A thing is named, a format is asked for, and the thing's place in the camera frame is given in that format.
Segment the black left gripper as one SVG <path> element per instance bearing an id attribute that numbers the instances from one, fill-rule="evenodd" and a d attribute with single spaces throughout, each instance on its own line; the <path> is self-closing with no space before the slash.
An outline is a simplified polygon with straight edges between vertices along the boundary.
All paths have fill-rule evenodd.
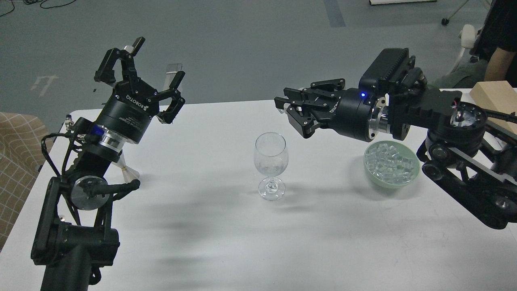
<path id="1" fill-rule="evenodd" d="M 133 45 L 124 49 L 107 50 L 94 75 L 94 81 L 113 87 L 113 92 L 95 124 L 114 131 L 131 144 L 140 143 L 152 117 L 157 116 L 163 124 L 171 124 L 186 103 L 179 91 L 179 85 L 186 74 L 184 71 L 178 71 L 168 89 L 162 92 L 157 92 L 147 83 L 139 83 L 134 57 L 144 42 L 144 37 L 138 37 Z M 122 79 L 126 83 L 115 85 L 114 66 L 118 60 L 122 67 Z M 159 102 L 168 98 L 170 105 L 166 110 L 160 111 Z"/>

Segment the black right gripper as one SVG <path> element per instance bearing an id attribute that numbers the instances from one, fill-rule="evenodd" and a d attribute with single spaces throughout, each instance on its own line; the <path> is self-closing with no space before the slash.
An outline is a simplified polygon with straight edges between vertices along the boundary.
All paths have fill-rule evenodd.
<path id="1" fill-rule="evenodd" d="M 274 98 L 275 107 L 305 139 L 319 128 L 365 142 L 380 132 L 389 134 L 386 96 L 344 87 L 345 79 L 338 78 L 312 82 L 308 88 L 284 88 L 283 96 Z"/>

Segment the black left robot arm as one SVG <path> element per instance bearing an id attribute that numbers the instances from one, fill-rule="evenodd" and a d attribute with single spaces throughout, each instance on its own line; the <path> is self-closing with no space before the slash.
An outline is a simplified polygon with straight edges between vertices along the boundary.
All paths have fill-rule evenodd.
<path id="1" fill-rule="evenodd" d="M 55 173 L 48 183 L 31 259 L 44 266 L 42 291 L 86 291 L 101 280 L 101 268 L 111 266 L 120 247 L 111 226 L 113 203 L 140 188 L 137 177 L 108 184 L 105 173 L 122 160 L 126 143 L 138 144 L 151 120 L 170 124 L 185 104 L 178 71 L 161 92 L 143 81 L 134 58 L 144 37 L 131 46 L 107 50 L 94 80 L 113 91 L 98 118 L 72 120 L 63 133 L 43 136 L 41 151 Z"/>

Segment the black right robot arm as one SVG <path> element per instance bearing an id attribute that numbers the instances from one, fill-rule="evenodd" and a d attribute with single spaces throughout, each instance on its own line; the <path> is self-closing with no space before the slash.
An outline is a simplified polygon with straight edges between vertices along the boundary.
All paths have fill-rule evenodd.
<path id="1" fill-rule="evenodd" d="M 425 128 L 417 151 L 423 173 L 484 225 L 502 230 L 516 222 L 516 134 L 491 121 L 515 123 L 515 114 L 428 87 L 407 48 L 385 48 L 358 88 L 344 85 L 338 78 L 285 88 L 275 106 L 306 139 L 322 128 L 365 142 L 379 131 L 402 141 L 411 126 Z"/>

